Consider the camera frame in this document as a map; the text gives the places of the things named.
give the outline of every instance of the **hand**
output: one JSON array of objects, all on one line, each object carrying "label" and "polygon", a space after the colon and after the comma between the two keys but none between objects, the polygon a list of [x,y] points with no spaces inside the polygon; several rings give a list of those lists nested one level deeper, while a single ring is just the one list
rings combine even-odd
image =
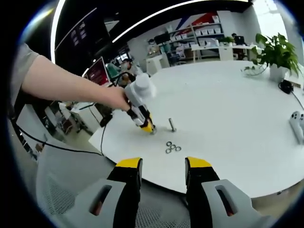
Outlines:
[{"label": "hand", "polygon": [[122,87],[108,87],[104,88],[104,94],[107,96],[107,106],[113,109],[122,109],[128,111],[130,106],[126,102],[124,89]]}]

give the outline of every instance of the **white round table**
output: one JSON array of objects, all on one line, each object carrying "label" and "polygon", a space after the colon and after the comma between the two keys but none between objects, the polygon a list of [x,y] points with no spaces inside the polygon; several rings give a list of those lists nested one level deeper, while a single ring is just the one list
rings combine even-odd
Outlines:
[{"label": "white round table", "polygon": [[[115,111],[104,132],[104,155],[116,163],[141,157],[142,178],[182,193],[187,156],[205,159],[220,179],[251,198],[296,184],[304,178],[304,148],[288,120],[301,107],[268,80],[268,70],[245,77],[240,70],[248,65],[215,61],[161,70],[151,78],[157,96],[146,103],[157,133],[145,133]],[[90,140],[99,150],[102,132],[99,128]],[[182,150],[166,154],[167,141]]]}]

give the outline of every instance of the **metal bolt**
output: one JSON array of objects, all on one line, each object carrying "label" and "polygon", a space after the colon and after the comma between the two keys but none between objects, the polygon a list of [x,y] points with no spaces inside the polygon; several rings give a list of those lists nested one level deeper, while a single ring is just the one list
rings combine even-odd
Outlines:
[{"label": "metal bolt", "polygon": [[170,125],[171,125],[172,132],[176,132],[176,128],[174,127],[174,125],[173,125],[173,121],[172,121],[172,119],[171,119],[171,118],[169,118],[169,123],[170,123]]}]

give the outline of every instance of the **white flower pot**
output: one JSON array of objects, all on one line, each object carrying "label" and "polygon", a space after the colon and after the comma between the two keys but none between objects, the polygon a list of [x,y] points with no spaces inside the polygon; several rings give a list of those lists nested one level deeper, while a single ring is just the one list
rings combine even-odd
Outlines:
[{"label": "white flower pot", "polygon": [[276,64],[273,64],[270,67],[270,80],[280,83],[283,81],[283,79],[285,78],[285,73],[287,72],[287,68],[285,67],[279,67],[277,68]]}]

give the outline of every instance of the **black cable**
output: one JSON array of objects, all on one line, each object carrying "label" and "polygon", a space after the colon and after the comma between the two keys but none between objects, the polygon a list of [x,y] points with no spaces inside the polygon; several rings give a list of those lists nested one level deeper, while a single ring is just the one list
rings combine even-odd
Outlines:
[{"label": "black cable", "polygon": [[42,143],[42,144],[44,144],[44,145],[47,145],[47,146],[50,146],[50,147],[54,147],[54,148],[56,148],[56,149],[60,149],[60,150],[64,150],[64,151],[81,152],[81,153],[93,153],[93,154],[98,154],[99,156],[103,156],[102,154],[95,153],[95,152],[72,150],[72,149],[63,148],[63,147],[60,147],[60,146],[55,146],[55,145],[49,144],[49,143],[47,143],[47,142],[41,141],[41,140],[39,140],[39,139],[33,137],[32,135],[30,135],[29,133],[27,133],[26,131],[24,131],[21,127],[19,127],[18,125],[17,125],[17,127],[18,127],[18,129],[19,129],[22,133],[24,133],[25,135],[27,135],[29,138],[31,138],[31,139],[33,139],[33,140],[39,142],[39,143]]},{"label": "black cable", "polygon": [[104,140],[104,134],[105,134],[105,127],[106,127],[107,125],[108,125],[108,124],[106,124],[106,125],[104,126],[104,131],[103,131],[103,134],[102,134],[102,136],[101,136],[100,153],[101,153],[102,156],[104,156],[102,147],[103,147],[103,140]]},{"label": "black cable", "polygon": [[299,98],[293,93],[293,91],[291,91],[292,92],[292,94],[294,95],[294,97],[297,99],[297,101],[299,102],[299,104],[300,104],[300,106],[303,108],[303,110],[304,110],[304,106],[303,106],[303,104],[301,103],[301,101],[299,100]]}]

